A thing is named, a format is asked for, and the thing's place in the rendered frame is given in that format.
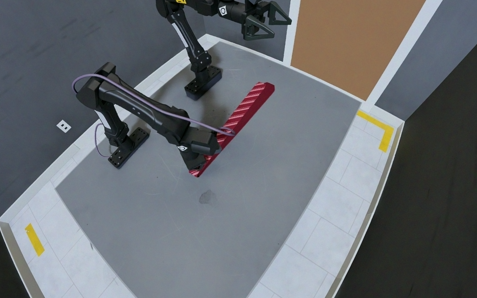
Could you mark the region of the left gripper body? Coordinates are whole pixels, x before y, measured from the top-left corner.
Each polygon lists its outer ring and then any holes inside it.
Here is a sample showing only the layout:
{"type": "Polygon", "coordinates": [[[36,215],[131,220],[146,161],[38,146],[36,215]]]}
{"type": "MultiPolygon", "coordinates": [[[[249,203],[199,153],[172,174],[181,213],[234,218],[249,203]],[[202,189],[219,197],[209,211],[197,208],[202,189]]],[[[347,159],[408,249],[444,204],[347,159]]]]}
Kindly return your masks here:
{"type": "Polygon", "coordinates": [[[262,1],[253,5],[249,0],[245,0],[245,4],[239,2],[238,5],[234,4],[231,9],[231,19],[234,22],[241,24],[241,34],[243,34],[243,39],[246,39],[246,18],[249,15],[253,15],[255,18],[259,19],[260,22],[265,22],[265,17],[263,16],[264,12],[267,12],[267,17],[270,15],[270,4],[273,1],[266,2],[262,1]],[[241,23],[242,15],[242,23],[241,23]],[[259,18],[260,17],[260,18],[259,18]]]}

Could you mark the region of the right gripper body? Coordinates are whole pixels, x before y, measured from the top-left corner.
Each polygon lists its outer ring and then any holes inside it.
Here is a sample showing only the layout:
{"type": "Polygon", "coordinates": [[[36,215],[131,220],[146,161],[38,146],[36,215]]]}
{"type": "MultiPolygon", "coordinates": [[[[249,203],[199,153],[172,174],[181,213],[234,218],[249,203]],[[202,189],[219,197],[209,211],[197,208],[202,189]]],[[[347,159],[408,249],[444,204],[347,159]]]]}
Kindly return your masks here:
{"type": "Polygon", "coordinates": [[[199,166],[200,164],[202,165],[206,163],[206,159],[203,154],[193,152],[192,150],[188,152],[180,151],[180,154],[189,171],[199,166]]]}

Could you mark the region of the red striped necktie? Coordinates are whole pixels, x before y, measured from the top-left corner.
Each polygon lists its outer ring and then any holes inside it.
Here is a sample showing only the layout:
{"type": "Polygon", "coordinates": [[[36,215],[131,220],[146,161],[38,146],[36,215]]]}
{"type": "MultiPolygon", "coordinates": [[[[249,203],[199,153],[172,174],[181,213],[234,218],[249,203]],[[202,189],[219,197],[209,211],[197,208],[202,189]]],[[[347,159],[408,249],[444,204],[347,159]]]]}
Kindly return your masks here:
{"type": "MultiPolygon", "coordinates": [[[[221,146],[222,150],[233,140],[233,138],[240,132],[240,130],[247,124],[247,122],[254,116],[254,114],[262,107],[267,99],[275,91],[275,86],[268,82],[258,82],[253,89],[248,93],[246,98],[241,102],[237,109],[233,112],[219,133],[215,136],[221,146]],[[235,136],[229,136],[231,131],[235,131],[235,136]]],[[[220,154],[220,153],[219,153],[220,154]]],[[[189,171],[195,177],[200,177],[206,168],[214,161],[219,154],[213,156],[204,155],[206,163],[200,171],[189,171]]]]}

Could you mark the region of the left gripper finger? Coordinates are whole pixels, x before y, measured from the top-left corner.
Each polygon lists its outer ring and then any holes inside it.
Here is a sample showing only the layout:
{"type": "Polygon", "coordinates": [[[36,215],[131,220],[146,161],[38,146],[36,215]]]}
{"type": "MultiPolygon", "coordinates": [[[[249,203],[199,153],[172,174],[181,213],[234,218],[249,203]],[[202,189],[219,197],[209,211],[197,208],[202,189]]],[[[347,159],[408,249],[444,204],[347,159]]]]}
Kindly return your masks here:
{"type": "Polygon", "coordinates": [[[269,29],[266,25],[260,22],[257,18],[253,15],[249,15],[246,18],[246,40],[257,40],[257,39],[271,39],[274,38],[275,33],[269,29]],[[254,25],[260,29],[263,29],[268,34],[259,34],[254,35],[254,25]]]}
{"type": "Polygon", "coordinates": [[[286,13],[281,9],[277,2],[271,2],[270,4],[270,15],[269,15],[269,25],[291,25],[292,19],[286,15],[286,13]],[[287,21],[276,20],[276,11],[282,15],[287,21]]]}

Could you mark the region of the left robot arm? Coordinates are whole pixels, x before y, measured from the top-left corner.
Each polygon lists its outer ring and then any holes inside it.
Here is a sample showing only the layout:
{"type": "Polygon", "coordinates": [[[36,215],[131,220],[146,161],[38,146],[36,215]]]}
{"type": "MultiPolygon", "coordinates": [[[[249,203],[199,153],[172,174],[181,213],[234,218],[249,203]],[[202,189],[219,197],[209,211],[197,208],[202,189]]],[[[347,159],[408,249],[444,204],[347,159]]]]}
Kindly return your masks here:
{"type": "Polygon", "coordinates": [[[189,61],[192,63],[190,70],[195,73],[195,79],[185,86],[184,90],[193,95],[214,79],[221,70],[215,66],[209,66],[212,63],[212,57],[197,41],[184,15],[184,5],[194,8],[204,16],[214,16],[218,13],[220,17],[232,21],[231,9],[234,4],[238,5],[239,2],[234,0],[156,0],[157,11],[171,23],[187,50],[189,61]]]}

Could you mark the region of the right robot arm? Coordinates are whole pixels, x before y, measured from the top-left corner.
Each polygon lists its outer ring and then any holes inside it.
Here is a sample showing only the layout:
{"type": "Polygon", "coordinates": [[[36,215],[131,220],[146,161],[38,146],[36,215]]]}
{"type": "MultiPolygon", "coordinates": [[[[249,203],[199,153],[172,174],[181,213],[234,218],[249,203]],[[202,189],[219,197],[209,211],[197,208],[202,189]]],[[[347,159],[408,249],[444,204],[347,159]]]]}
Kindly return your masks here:
{"type": "Polygon", "coordinates": [[[177,109],[174,106],[169,107],[167,104],[154,101],[135,90],[119,78],[115,72],[114,64],[105,63],[94,74],[106,79],[91,77],[76,94],[82,104],[93,109],[98,115],[104,125],[104,134],[109,143],[118,147],[108,158],[114,167],[118,168],[148,136],[146,131],[138,127],[128,137],[128,125],[120,120],[114,104],[144,120],[182,152],[192,150],[210,156],[221,152],[222,148],[217,137],[213,135],[214,130],[211,130],[211,133],[200,131],[197,127],[191,127],[190,121],[167,114],[166,112],[189,118],[185,110],[177,109]],[[218,150],[216,150],[217,145],[219,146],[218,150]]]}

